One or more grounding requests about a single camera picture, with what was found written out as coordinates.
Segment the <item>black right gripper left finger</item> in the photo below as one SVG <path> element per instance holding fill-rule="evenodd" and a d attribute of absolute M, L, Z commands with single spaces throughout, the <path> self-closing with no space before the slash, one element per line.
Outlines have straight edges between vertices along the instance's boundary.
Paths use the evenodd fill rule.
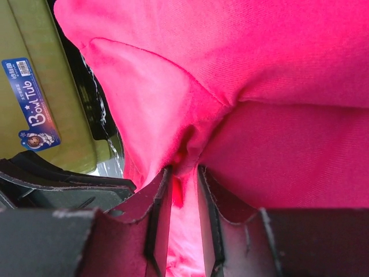
<path fill-rule="evenodd" d="M 164 276 L 171 212 L 167 167 L 112 212 L 2 209 L 2 276 Z"/>

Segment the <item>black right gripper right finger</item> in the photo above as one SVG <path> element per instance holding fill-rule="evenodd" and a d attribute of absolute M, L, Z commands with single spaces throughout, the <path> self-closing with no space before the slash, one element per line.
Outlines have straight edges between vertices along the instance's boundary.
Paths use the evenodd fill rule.
<path fill-rule="evenodd" d="M 206 276 L 367 276 L 368 210 L 255 209 L 198 168 Z"/>

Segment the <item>bright pink t shirt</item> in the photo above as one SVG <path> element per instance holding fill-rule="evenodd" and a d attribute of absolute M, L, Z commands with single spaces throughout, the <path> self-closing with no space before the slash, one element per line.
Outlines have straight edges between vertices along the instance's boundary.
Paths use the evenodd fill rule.
<path fill-rule="evenodd" d="M 367 1 L 56 1 L 138 189 L 174 170 L 167 276 L 204 276 L 197 167 L 259 208 L 368 207 Z"/>

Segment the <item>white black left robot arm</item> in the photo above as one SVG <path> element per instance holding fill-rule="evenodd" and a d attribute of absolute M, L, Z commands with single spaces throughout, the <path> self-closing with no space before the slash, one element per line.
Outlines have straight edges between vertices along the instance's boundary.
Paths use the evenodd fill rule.
<path fill-rule="evenodd" d="M 135 189 L 129 179 L 63 170 L 32 151 L 1 159 L 1 205 L 6 208 L 109 211 L 132 196 Z"/>

